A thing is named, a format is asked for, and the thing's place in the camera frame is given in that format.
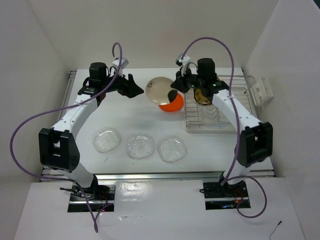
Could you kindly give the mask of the orange plate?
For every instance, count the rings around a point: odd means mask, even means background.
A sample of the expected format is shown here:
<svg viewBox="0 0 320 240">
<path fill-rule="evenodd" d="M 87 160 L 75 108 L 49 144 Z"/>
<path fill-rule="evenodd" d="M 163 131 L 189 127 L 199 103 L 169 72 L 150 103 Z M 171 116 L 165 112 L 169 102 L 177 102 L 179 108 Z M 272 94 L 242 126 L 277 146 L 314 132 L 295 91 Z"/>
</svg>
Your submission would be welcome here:
<svg viewBox="0 0 320 240">
<path fill-rule="evenodd" d="M 159 105 L 159 108 L 164 112 L 173 113 L 181 110 L 183 106 L 184 106 L 184 99 L 178 93 L 173 102 L 165 105 Z"/>
</svg>

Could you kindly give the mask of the cream plate with black patch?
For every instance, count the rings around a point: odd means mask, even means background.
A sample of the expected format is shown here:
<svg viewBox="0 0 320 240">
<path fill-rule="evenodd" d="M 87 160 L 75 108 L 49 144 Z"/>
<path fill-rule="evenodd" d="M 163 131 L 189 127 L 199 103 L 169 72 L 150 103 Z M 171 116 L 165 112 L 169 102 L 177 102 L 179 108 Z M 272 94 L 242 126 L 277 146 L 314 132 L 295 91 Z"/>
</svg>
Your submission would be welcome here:
<svg viewBox="0 0 320 240">
<path fill-rule="evenodd" d="M 155 77 L 145 86 L 147 98 L 156 105 L 168 105 L 178 96 L 178 91 L 172 88 L 174 81 L 167 77 Z"/>
</svg>

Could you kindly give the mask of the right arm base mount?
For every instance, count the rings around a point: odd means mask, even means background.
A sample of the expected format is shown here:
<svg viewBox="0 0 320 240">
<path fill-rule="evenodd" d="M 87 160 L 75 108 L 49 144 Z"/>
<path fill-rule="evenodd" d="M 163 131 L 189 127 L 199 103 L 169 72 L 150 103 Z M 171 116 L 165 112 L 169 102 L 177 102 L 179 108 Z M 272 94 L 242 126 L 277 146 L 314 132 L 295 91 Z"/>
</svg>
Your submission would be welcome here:
<svg viewBox="0 0 320 240">
<path fill-rule="evenodd" d="M 219 182 L 204 182 L 199 190 L 204 195 L 206 210 L 249 209 L 251 207 L 247 185 L 241 181 L 237 186 L 224 188 Z"/>
</svg>

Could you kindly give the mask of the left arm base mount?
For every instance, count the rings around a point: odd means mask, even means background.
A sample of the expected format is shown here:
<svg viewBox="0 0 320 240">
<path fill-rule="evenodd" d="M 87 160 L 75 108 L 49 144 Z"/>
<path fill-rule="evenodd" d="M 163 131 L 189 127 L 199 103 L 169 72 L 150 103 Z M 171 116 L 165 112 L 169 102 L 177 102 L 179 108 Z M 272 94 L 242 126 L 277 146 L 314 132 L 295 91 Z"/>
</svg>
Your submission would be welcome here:
<svg viewBox="0 0 320 240">
<path fill-rule="evenodd" d="M 89 212 L 84 194 L 77 185 L 72 188 L 59 188 L 61 191 L 69 192 L 70 198 L 68 203 L 68 213 L 85 213 Z M 99 193 L 89 193 L 88 189 L 84 189 L 88 203 L 93 213 L 113 212 L 115 207 L 115 184 L 99 185 Z"/>
</svg>

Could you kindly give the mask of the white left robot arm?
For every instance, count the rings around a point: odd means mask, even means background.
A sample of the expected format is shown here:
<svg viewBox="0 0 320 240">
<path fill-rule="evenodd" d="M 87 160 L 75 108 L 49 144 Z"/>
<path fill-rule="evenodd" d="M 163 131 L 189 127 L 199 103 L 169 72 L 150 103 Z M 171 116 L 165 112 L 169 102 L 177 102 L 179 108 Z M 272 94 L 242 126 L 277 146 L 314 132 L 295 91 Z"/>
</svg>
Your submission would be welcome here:
<svg viewBox="0 0 320 240">
<path fill-rule="evenodd" d="M 132 74 L 123 74 L 127 65 L 126 58 L 116 58 L 112 63 L 115 73 L 110 75 L 105 63 L 91 63 L 89 76 L 77 93 L 75 106 L 51 128 L 43 128 L 38 134 L 41 164 L 76 181 L 82 187 L 82 195 L 88 200 L 95 199 L 103 188 L 99 186 L 97 177 L 81 164 L 76 137 L 106 93 L 118 92 L 122 96 L 134 98 L 144 92 L 135 83 Z"/>
</svg>

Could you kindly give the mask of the brown patterned plate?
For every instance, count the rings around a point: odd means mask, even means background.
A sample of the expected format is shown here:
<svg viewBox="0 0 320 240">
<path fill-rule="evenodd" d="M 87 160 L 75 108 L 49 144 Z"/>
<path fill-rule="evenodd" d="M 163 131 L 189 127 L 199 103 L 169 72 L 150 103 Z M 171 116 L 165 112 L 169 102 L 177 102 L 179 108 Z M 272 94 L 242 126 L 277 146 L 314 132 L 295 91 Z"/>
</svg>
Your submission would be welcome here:
<svg viewBox="0 0 320 240">
<path fill-rule="evenodd" d="M 200 105 L 210 106 L 213 104 L 213 94 L 208 88 L 195 88 L 193 90 L 193 97 Z"/>
</svg>

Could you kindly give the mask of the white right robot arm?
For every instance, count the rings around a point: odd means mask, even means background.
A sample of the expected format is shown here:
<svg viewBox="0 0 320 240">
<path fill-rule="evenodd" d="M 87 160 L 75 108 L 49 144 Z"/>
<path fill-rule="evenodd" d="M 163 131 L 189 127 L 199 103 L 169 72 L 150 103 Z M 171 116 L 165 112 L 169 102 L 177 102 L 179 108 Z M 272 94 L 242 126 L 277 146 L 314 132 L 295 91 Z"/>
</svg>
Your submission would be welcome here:
<svg viewBox="0 0 320 240">
<path fill-rule="evenodd" d="M 178 57 L 175 63 L 179 70 L 171 88 L 183 94 L 193 90 L 193 97 L 198 104 L 214 105 L 236 128 L 234 158 L 229 170 L 220 175 L 218 185 L 219 192 L 229 197 L 250 172 L 252 165 L 272 155 L 273 127 L 250 113 L 232 93 L 231 84 L 218 78 L 213 59 L 199 59 L 195 74 L 189 68 L 191 59 L 188 56 Z"/>
</svg>

